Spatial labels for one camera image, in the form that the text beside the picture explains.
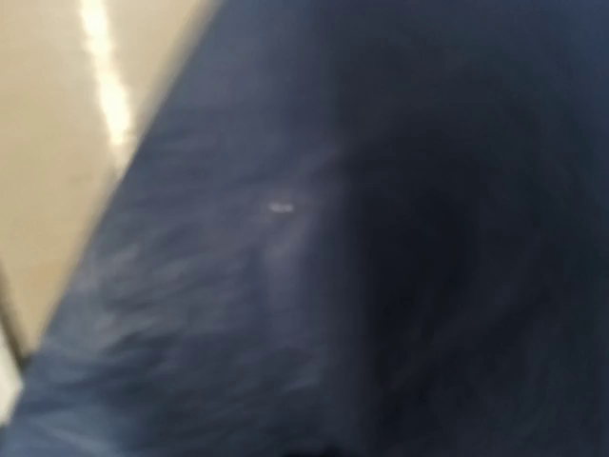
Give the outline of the blue wrapping paper sheet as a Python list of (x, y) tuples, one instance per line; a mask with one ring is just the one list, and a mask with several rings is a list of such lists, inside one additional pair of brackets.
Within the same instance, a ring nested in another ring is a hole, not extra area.
[(5, 456), (604, 456), (608, 5), (225, 1)]

